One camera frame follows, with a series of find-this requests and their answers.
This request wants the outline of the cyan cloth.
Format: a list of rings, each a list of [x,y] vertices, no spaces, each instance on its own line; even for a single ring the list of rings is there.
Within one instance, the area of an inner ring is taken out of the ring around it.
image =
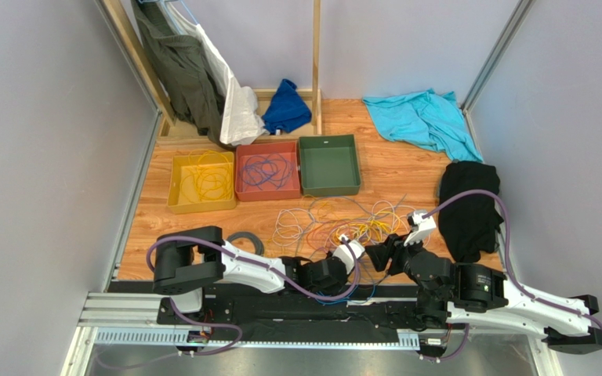
[[[388,141],[445,153],[452,161],[484,161],[454,92],[437,94],[427,89],[399,96],[366,96],[362,102],[376,131]]]

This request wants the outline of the dark blue cloth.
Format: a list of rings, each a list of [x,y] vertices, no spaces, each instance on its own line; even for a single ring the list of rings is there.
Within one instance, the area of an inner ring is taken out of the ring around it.
[[[312,113],[297,92],[297,85],[282,79],[262,119],[270,134],[291,133],[311,122]]]

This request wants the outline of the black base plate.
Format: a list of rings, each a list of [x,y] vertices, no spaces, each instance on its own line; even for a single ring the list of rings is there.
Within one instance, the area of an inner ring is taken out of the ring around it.
[[[242,343],[393,343],[399,330],[422,330],[413,320],[417,290],[413,284],[361,285],[353,301],[322,305],[299,292],[267,295],[240,284],[213,284],[189,318],[235,324]]]

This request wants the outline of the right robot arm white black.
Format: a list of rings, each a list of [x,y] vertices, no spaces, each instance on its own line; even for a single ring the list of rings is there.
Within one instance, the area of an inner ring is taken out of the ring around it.
[[[455,263],[390,235],[368,245],[366,255],[378,272],[404,274],[418,287],[404,322],[416,331],[453,325],[485,326],[527,334],[553,351],[584,355],[602,350],[602,329],[593,322],[597,298],[554,297],[517,287],[498,270]]]

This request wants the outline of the black cloth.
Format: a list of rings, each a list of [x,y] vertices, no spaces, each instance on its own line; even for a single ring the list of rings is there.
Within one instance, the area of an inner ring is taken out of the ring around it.
[[[496,168],[475,161],[455,161],[441,177],[441,203],[468,190],[499,193],[500,178]],[[458,199],[440,211],[438,229],[456,262],[474,263],[481,253],[496,251],[496,231],[503,222],[495,209],[495,200],[483,194]]]

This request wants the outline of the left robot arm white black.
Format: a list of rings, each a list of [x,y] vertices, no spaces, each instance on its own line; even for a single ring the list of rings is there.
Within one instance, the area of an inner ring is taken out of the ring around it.
[[[359,277],[358,260],[365,249],[356,240],[342,238],[327,258],[267,258],[243,251],[223,239],[218,226],[160,236],[146,253],[154,274],[153,292],[166,295],[181,313],[198,313],[204,289],[226,281],[274,294],[293,288],[311,298],[334,302],[345,299],[357,286],[347,281]]]

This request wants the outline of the yellow plastic bin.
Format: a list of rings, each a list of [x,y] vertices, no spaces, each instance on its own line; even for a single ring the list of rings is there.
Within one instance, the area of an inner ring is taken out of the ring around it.
[[[236,208],[234,153],[196,150],[172,159],[167,208],[176,215]]]

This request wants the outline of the olive green garment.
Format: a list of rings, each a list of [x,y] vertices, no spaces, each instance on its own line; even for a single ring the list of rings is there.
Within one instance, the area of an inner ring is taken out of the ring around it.
[[[227,148],[219,141],[225,99],[213,79],[201,42],[177,34],[159,5],[138,1],[131,4],[143,50],[169,95],[175,116],[195,125],[201,136]]]

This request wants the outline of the aluminium rail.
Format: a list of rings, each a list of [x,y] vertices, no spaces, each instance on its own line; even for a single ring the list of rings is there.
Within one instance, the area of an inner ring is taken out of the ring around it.
[[[260,347],[290,349],[420,348],[406,317],[411,302],[320,305],[298,295],[265,296],[212,287],[196,313],[178,316],[170,297],[91,293],[79,317],[101,327],[108,344],[170,344],[181,349]]]

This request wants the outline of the red plastic bin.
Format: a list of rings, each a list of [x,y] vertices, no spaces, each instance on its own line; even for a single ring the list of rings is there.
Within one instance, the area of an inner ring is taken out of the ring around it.
[[[235,194],[241,202],[300,198],[297,142],[238,146]]]

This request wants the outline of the white garment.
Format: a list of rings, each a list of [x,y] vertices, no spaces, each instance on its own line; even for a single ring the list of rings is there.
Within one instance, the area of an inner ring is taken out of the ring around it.
[[[215,82],[217,92],[224,98],[222,114],[219,116],[218,140],[227,146],[253,143],[266,132],[263,119],[256,113],[259,102],[254,90],[240,85],[226,60],[195,19],[188,20],[173,5],[165,7],[165,14],[181,35],[199,41],[207,58],[209,77]]]

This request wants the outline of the wooden rack frame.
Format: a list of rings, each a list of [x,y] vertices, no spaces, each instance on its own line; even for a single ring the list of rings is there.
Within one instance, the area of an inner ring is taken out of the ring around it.
[[[98,3],[114,29],[135,75],[158,113],[156,143],[164,146],[207,145],[196,128],[178,119],[170,100],[145,56],[129,1]],[[240,82],[250,85],[264,112],[279,81],[289,78],[309,105],[313,117],[291,133],[260,136],[257,143],[319,136],[322,124],[320,88],[321,2],[319,1],[189,1],[179,9],[199,24],[216,43]]]

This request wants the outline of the green plastic bin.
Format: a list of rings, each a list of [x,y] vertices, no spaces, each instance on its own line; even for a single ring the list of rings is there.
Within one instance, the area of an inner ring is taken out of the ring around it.
[[[353,135],[304,136],[298,140],[303,194],[314,197],[353,196],[361,188],[361,172]]]

